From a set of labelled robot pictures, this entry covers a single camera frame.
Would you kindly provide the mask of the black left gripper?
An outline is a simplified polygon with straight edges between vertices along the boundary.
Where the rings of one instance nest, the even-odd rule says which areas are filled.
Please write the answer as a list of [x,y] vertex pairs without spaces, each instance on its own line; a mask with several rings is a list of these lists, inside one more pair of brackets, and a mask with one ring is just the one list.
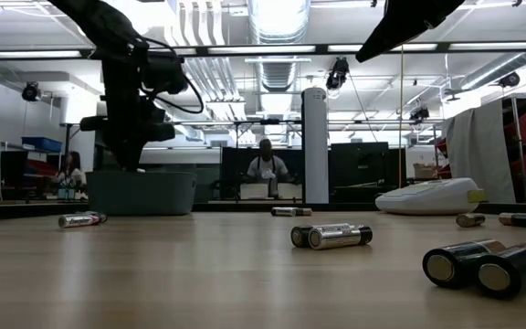
[[[148,54],[154,52],[147,44],[129,44],[118,48],[98,46],[90,56],[101,61],[106,105],[104,115],[83,118],[79,127],[83,132],[102,134],[103,142],[122,171],[144,173],[139,167],[143,147],[149,142],[163,142],[175,137],[175,128],[164,120],[163,111],[142,85],[141,67]],[[161,53],[172,52],[166,46]]]

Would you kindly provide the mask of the silver red-print battery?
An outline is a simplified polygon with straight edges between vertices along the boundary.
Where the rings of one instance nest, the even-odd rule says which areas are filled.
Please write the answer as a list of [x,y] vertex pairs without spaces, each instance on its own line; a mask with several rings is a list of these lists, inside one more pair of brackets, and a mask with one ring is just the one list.
[[78,228],[86,226],[98,225],[101,222],[101,217],[91,214],[75,214],[61,216],[58,219],[58,226],[60,228]]

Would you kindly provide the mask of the dark copper-end battery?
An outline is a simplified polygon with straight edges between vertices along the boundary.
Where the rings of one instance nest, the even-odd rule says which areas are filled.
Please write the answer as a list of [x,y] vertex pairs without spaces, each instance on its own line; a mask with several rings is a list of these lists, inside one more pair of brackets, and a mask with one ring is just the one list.
[[486,217],[479,213],[465,213],[456,217],[456,224],[461,228],[474,228],[481,226],[486,221]]

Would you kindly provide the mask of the black copper-top battery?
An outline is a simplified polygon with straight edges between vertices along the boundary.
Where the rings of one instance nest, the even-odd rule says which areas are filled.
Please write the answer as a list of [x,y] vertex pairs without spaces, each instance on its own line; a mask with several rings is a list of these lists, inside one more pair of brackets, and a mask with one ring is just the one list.
[[486,295],[511,299],[526,290],[526,243],[480,257],[474,263],[474,281]]
[[435,285],[460,289],[474,282],[476,261],[485,255],[502,252],[506,246],[495,239],[478,239],[428,251],[422,268]]

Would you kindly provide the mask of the dark teal plastic bin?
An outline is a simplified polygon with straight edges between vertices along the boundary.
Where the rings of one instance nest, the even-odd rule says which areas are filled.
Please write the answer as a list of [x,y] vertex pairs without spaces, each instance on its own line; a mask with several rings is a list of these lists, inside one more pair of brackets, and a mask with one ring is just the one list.
[[192,173],[97,171],[86,177],[89,208],[110,216],[181,216],[195,201]]

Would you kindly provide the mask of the person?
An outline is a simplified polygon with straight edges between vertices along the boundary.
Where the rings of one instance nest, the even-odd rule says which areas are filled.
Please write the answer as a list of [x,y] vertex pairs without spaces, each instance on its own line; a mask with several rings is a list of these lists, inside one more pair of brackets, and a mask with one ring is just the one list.
[[65,167],[58,173],[56,181],[58,183],[59,179],[67,179],[69,176],[73,176],[77,181],[76,198],[66,200],[88,200],[86,174],[81,168],[80,154],[77,151],[70,151],[68,153],[65,160]]
[[[268,197],[279,197],[279,183],[290,180],[289,169],[285,162],[274,155],[272,143],[269,138],[263,138],[259,142],[259,154],[249,164],[246,181],[249,183],[265,184],[268,188]],[[271,169],[275,174],[275,179],[263,179],[261,173],[265,169]]]

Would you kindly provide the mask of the blue lidded storage box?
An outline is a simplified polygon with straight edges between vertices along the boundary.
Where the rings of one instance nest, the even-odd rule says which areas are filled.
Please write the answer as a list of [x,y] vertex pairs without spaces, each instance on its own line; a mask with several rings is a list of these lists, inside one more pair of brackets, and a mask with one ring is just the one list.
[[47,137],[21,137],[22,144],[31,145],[36,149],[51,153],[61,153],[63,150],[62,142],[49,139]]

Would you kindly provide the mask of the grey hanging cloth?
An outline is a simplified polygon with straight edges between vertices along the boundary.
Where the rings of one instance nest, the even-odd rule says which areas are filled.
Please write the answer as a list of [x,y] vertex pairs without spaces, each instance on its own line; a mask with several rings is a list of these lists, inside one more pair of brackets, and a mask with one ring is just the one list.
[[490,203],[516,201],[500,100],[445,120],[443,134],[454,178],[472,179]]

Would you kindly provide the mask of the cardboard box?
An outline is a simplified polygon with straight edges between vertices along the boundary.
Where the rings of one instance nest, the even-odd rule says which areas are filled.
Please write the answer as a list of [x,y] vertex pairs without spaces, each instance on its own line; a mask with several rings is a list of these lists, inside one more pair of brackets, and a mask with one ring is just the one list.
[[437,167],[434,164],[413,164],[414,178],[416,179],[435,179],[437,178]]

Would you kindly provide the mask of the black monitor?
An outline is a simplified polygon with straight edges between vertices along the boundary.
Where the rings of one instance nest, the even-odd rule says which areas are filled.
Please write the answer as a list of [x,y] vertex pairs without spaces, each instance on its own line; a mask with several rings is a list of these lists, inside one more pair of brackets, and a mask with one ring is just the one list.
[[333,143],[330,150],[332,187],[378,183],[385,179],[388,143]]

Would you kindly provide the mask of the white label maker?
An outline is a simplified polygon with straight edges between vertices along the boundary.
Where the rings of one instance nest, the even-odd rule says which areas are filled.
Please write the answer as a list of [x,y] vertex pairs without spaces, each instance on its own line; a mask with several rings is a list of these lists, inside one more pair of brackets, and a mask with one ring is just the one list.
[[375,199],[375,205],[397,215],[459,215],[472,212],[486,201],[485,191],[471,178],[453,178],[386,192]]

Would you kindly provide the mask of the silver black AA battery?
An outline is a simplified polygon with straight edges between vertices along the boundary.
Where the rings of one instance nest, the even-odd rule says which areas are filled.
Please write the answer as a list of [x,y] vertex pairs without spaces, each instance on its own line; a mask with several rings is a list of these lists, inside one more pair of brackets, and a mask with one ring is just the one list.
[[309,249],[309,234],[313,228],[318,228],[320,230],[344,230],[347,228],[352,228],[351,224],[341,223],[341,224],[328,224],[328,225],[315,225],[315,226],[296,226],[290,232],[291,243],[296,248]]
[[368,226],[314,227],[310,230],[308,242],[315,250],[338,249],[363,246],[373,239],[373,231]]

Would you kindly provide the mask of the silver ventilation duct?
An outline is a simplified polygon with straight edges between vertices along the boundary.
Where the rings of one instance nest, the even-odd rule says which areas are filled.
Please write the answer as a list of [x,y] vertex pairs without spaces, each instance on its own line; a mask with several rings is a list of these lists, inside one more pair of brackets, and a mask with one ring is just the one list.
[[475,90],[526,66],[526,52],[507,53],[470,73],[460,82],[462,90]]
[[[256,45],[293,45],[305,40],[310,20],[310,0],[247,0],[251,42]],[[267,114],[290,111],[294,91],[296,62],[271,62],[256,65],[259,87],[265,94],[259,96],[261,110]]]

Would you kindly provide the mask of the black aluminium table frame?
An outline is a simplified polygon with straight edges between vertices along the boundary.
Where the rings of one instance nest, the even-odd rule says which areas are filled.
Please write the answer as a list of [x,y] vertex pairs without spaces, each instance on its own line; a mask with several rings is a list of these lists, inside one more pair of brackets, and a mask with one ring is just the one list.
[[[273,57],[273,56],[337,56],[353,55],[363,44],[328,43],[302,45],[238,45],[238,46],[181,46],[175,51],[185,58],[223,58],[223,57]],[[526,40],[515,41],[448,41],[408,43],[388,50],[388,55],[397,54],[452,54],[452,53],[522,53],[526,52]],[[91,57],[90,48],[76,49],[15,49],[0,50],[0,61],[64,60]],[[280,202],[229,201],[199,204],[193,207],[196,212],[262,212],[280,206]],[[62,213],[84,211],[84,202],[18,203],[0,204],[0,218],[27,218]]]

